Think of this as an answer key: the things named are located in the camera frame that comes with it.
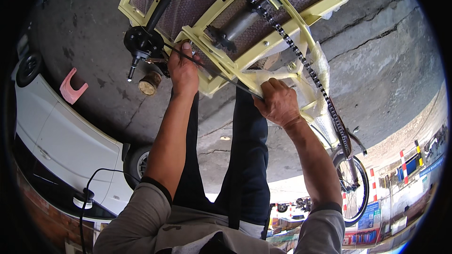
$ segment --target brass cylinder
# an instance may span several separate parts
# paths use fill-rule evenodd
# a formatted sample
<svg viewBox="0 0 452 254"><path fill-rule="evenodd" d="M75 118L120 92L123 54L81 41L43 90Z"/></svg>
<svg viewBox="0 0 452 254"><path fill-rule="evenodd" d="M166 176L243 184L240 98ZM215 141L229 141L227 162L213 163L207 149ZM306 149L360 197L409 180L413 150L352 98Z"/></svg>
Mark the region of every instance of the brass cylinder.
<svg viewBox="0 0 452 254"><path fill-rule="evenodd" d="M138 88L142 93L153 96L157 93L161 81L161 75L156 71L151 71L138 82Z"/></svg>

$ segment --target car wheel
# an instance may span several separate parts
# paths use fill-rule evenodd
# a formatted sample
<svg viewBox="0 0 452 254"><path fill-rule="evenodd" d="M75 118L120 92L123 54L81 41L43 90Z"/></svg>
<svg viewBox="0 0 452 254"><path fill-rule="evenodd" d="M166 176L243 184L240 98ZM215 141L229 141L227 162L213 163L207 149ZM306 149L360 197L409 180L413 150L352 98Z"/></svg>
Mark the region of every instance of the car wheel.
<svg viewBox="0 0 452 254"><path fill-rule="evenodd" d="M26 56L20 62L19 69L16 74L16 83L18 87L26 87L42 72L44 65L42 56L38 52L34 52Z"/></svg>
<svg viewBox="0 0 452 254"><path fill-rule="evenodd" d="M280 212L280 213L286 212L287 211L287 204L284 204L284 203L278 204L277 211Z"/></svg>
<svg viewBox="0 0 452 254"><path fill-rule="evenodd" d="M134 183L133 186L129 181L127 181L133 189L138 183L137 179L141 179L143 177L146 169L147 157L149 156L151 147L152 145L147 145L137 149L130 157L126 157L126 161L124 161L124 172L134 177L134 179L131 179Z"/></svg>

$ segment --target blue sign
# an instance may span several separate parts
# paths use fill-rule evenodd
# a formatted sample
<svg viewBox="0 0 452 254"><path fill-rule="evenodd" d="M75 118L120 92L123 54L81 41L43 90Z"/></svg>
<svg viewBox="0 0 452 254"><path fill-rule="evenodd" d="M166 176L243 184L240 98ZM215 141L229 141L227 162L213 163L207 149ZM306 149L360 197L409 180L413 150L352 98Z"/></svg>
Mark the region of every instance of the blue sign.
<svg viewBox="0 0 452 254"><path fill-rule="evenodd" d="M419 173L419 177L425 176L426 174L433 171L433 169L437 168L439 165L441 165L444 161L444 157L439 158L437 161L435 161L432 165L428 166L426 169L421 171Z"/></svg>
<svg viewBox="0 0 452 254"><path fill-rule="evenodd" d="M364 229L369 229L369 228L374 227L374 217L375 217L375 215L380 216L380 213L381 213L379 207L380 207L380 204L378 201L367 205L363 216L358 221L358 229L359 230L364 230Z"/></svg>

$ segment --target car door handle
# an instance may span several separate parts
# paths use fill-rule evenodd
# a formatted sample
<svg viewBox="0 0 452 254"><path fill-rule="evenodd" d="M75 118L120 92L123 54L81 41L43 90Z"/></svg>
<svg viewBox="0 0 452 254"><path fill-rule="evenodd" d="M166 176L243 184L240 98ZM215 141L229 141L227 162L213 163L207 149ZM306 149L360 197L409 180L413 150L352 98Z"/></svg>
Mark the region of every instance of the car door handle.
<svg viewBox="0 0 452 254"><path fill-rule="evenodd" d="M41 153L42 157L46 160L52 160L52 158L47 154L45 150L43 150L41 147L37 147L39 149L39 153Z"/></svg>

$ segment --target hand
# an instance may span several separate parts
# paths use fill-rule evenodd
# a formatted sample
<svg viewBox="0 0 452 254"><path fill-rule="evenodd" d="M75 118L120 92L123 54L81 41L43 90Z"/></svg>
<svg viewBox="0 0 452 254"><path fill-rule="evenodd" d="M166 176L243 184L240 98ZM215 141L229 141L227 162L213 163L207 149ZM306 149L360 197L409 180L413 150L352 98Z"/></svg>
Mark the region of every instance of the hand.
<svg viewBox="0 0 452 254"><path fill-rule="evenodd" d="M253 99L262 116L284 129L304 120L298 109L297 93L294 89L275 78L269 79L260 87L265 102L255 96Z"/></svg>
<svg viewBox="0 0 452 254"><path fill-rule="evenodd" d="M178 43L174 48L188 57L192 57L192 47L186 40ZM193 59L202 63L198 54L195 54ZM171 52L167 65L171 81L173 82L174 95L192 98L198 91L199 86L198 67L175 51Z"/></svg>

